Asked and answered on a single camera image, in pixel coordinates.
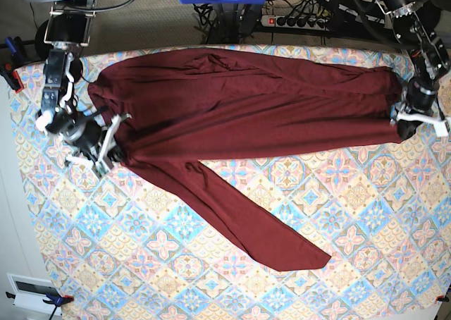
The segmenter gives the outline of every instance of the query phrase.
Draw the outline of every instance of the maroon garment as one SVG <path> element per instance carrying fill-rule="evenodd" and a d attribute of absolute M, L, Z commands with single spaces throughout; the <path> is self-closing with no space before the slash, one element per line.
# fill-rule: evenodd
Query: maroon garment
<path fill-rule="evenodd" d="M 388 108 L 401 87 L 388 68 L 184 49 L 114 64 L 88 91 L 97 108 L 109 107 L 106 121 L 115 113 L 133 117 L 116 135 L 125 166 L 278 271 L 320 269 L 330 256 L 198 159 L 400 142 Z"/>

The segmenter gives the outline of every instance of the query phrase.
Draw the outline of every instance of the power strip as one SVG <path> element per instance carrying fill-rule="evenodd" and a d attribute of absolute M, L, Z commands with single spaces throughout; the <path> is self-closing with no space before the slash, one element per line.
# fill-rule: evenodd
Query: power strip
<path fill-rule="evenodd" d="M 285 16 L 268 16 L 263 15 L 261 17 L 261 26 L 264 27 L 284 27 L 287 29 L 309 29 L 328 31 L 326 21 L 324 19 L 307 19 L 307 17 L 285 17 Z"/>

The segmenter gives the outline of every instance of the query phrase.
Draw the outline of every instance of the cable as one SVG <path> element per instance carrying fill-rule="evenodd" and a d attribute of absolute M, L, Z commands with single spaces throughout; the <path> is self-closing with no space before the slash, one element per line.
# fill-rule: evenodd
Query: cable
<path fill-rule="evenodd" d="M 354 0 L 356 4 L 359 4 L 360 0 Z M 379 33 L 377 30 L 375 30 L 371 24 L 368 21 L 368 18 L 366 17 L 366 14 L 362 11 L 360 6 L 357 6 L 357 13 L 359 14 L 360 19 L 362 20 L 362 23 L 364 27 L 368 30 L 368 32 L 377 40 L 381 41 L 382 43 L 388 45 L 389 47 L 392 47 L 394 49 L 401 49 L 401 50 L 413 50 L 418 48 L 418 46 L 415 45 L 405 45 L 400 43 L 395 43 L 389 40 L 386 36 Z"/>
<path fill-rule="evenodd" d="M 286 4 L 288 4 L 288 6 L 289 6 L 290 8 L 294 8 L 294 7 L 295 7 L 293 4 L 291 4 L 291 3 L 290 3 L 289 1 L 287 1 L 287 0 L 270 0 L 270 1 L 268 1 L 268 5 L 273 6 L 273 5 L 274 5 L 274 1 L 284 1 Z"/>
<path fill-rule="evenodd" d="M 108 6 L 106 8 L 93 9 L 93 8 L 83 8 L 83 7 L 79 7 L 79 6 L 65 6 L 64 8 L 68 8 L 70 10 L 81 11 L 81 12 L 85 12 L 85 13 L 107 12 L 110 10 L 117 10 L 119 8 L 123 8 L 124 6 L 130 5 L 134 1 L 136 1 L 136 0 L 127 0 L 121 4 L 114 5 L 114 6 Z"/>
<path fill-rule="evenodd" d="M 437 109 L 438 109 L 438 114 L 440 116 L 440 119 L 442 121 L 446 120 L 445 114 L 442 111 L 442 108 L 440 107 L 440 102 L 438 101 L 438 96 L 435 98 L 435 102 L 437 103 Z"/>
<path fill-rule="evenodd" d="M 193 6 L 199 16 L 199 27 L 194 28 L 202 32 L 204 36 L 203 44 L 206 44 L 210 39 L 211 33 L 215 30 L 215 27 L 218 24 L 217 18 L 211 20 L 211 14 L 214 12 L 213 6 L 211 4 L 193 4 Z"/>
<path fill-rule="evenodd" d="M 94 82 L 90 82 L 90 81 L 87 80 L 83 75 L 82 75 L 82 79 L 83 79 L 85 82 L 88 82 L 89 84 L 94 84 Z"/>
<path fill-rule="evenodd" d="M 305 13 L 304 10 L 305 8 L 311 4 L 311 10 L 310 12 Z M 309 15 L 309 18 L 314 15 L 315 12 L 315 5 L 317 5 L 318 2 L 316 0 L 308 0 L 305 5 L 302 7 L 302 10 L 299 12 L 299 14 L 296 16 L 296 20 L 298 20 L 299 18 L 301 18 L 302 15 Z"/>
<path fill-rule="evenodd" d="M 33 5 L 31 5 L 31 3 L 30 3 L 30 8 L 31 8 L 31 12 L 33 12 L 33 22 L 35 22 L 35 27 L 36 27 L 36 29 L 38 30 L 38 29 L 39 29 L 39 26 L 36 24 L 35 10 L 34 10 L 34 8 L 33 8 Z"/>
<path fill-rule="evenodd" d="M 312 9 L 311 9 L 311 11 L 310 11 L 309 13 L 305 13 L 304 10 L 305 10 L 305 8 L 307 7 L 307 5 L 309 5 L 310 3 L 312 3 L 312 5 L 313 5 L 313 6 L 312 6 Z M 296 19 L 299 19 L 302 15 L 313 15 L 314 8 L 315 8 L 315 0 L 308 0 L 307 2 L 304 2 L 304 0 L 303 0 L 301 3 L 297 4 L 297 5 L 292 9 L 292 11 L 291 11 L 288 15 L 285 16 L 285 18 L 289 18 L 289 17 L 291 17 L 292 15 L 294 15 L 295 12 L 296 12 L 296 10 L 297 10 L 297 8 L 299 8 L 301 5 L 304 5 L 304 6 L 302 7 L 302 10 L 299 11 L 299 14 L 296 16 Z"/>

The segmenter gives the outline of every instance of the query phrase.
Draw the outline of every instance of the patterned tablecloth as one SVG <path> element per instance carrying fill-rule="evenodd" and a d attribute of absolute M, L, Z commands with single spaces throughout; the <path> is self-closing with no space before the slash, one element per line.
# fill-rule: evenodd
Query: patterned tablecloth
<path fill-rule="evenodd" d="M 397 54 L 224 48 L 412 75 Z M 84 76 L 95 80 L 112 63 L 159 51 L 88 57 Z M 430 128 L 403 144 L 205 161 L 332 255 L 324 269 L 278 273 L 125 168 L 101 181 L 64 168 L 70 147 L 35 128 L 42 65 L 19 73 L 25 90 L 9 96 L 20 171 L 49 276 L 75 296 L 65 319 L 368 319 L 430 307 L 451 283 L 451 144 Z M 442 87 L 450 106 L 449 78 Z M 92 105 L 86 88 L 76 85 L 81 109 Z"/>

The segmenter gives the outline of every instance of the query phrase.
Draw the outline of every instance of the white plastic part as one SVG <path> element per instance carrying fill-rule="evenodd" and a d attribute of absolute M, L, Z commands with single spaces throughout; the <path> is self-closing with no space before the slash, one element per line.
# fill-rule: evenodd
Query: white plastic part
<path fill-rule="evenodd" d="M 63 98 L 61 98 L 61 100 L 59 101 L 59 106 L 63 109 L 66 107 L 66 103 L 70 100 L 70 98 L 72 98 L 73 83 L 75 82 L 75 78 L 73 77 L 72 73 L 70 73 L 70 64 L 72 63 L 72 61 L 73 54 L 69 54 L 68 59 L 66 61 L 66 71 L 65 71 L 66 77 L 69 79 L 68 90 L 66 94 L 63 96 Z"/>
<path fill-rule="evenodd" d="M 446 120 L 442 121 L 438 118 L 432 118 L 425 116 L 423 114 L 408 114 L 405 112 L 399 112 L 396 116 L 397 121 L 422 121 L 423 123 L 433 125 L 437 137 L 447 137 L 450 134 L 447 124 L 451 123 L 451 118 L 447 117 Z"/>
<path fill-rule="evenodd" d="M 67 161 L 70 161 L 73 164 L 77 164 L 77 165 L 83 165 L 86 168 L 93 168 L 94 167 L 94 162 L 85 159 L 85 158 L 80 158 L 79 156 L 73 156 L 72 154 L 68 155 L 66 157 Z"/>
<path fill-rule="evenodd" d="M 116 132 L 118 132 L 119 125 L 121 123 L 122 118 L 117 114 L 111 119 L 111 126 L 106 131 L 104 143 L 102 144 L 100 149 L 99 160 L 103 159 L 106 156 L 106 153 L 109 151 L 109 147 L 113 142 L 114 135 L 116 134 Z"/>
<path fill-rule="evenodd" d="M 51 113 L 49 111 L 44 111 L 42 115 L 36 119 L 36 128 L 41 132 L 47 132 L 46 127 L 52 121 Z"/>

